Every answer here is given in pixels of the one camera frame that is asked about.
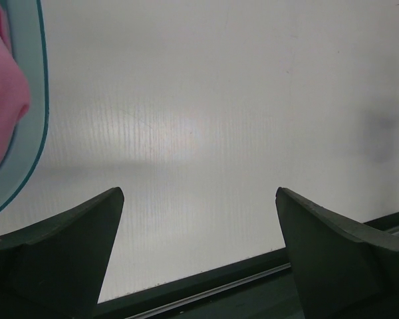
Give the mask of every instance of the table surface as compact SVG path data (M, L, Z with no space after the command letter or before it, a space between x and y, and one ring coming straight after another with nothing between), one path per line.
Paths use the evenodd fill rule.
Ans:
M399 210L399 0L42 3L49 136L0 235L120 186L101 301L283 247L279 186Z

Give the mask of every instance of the white tabletop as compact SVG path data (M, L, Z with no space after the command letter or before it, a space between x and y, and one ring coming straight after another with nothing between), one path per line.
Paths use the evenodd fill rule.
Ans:
M399 210L399 0L42 2L49 136L0 234L120 186L101 301L283 247L279 186Z

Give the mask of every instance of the blue rim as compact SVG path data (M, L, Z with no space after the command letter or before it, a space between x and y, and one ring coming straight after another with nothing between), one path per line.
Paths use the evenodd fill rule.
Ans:
M39 14L39 24L40 24L40 34L41 34L41 47L43 52L43 70L44 70L44 77L45 77L45 125L43 128L43 137L41 139L40 148L37 152L35 157L34 163L31 166L31 169L28 171L27 176L25 176L22 183L16 188L13 194L0 206L0 212L14 200L14 198L19 194L22 188L27 184L28 180L32 176L34 169L36 168L37 164L39 163L41 154L45 148L46 144L46 137L47 137L47 130L49 128L49 70L47 64L47 50L46 50L46 34L45 34L45 22L43 21L43 10L41 8L41 0L37 0L37 11Z

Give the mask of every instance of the pink fabric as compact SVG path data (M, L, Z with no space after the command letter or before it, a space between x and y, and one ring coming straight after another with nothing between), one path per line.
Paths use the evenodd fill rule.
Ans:
M0 8L0 162L17 122L29 108L27 79L13 60L5 15Z

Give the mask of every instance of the blue container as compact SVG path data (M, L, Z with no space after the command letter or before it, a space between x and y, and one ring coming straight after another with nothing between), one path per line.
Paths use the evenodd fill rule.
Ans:
M49 119L45 28L40 0L0 1L7 12L13 56L28 79L31 106L15 128L0 164L0 211L21 191L39 162Z

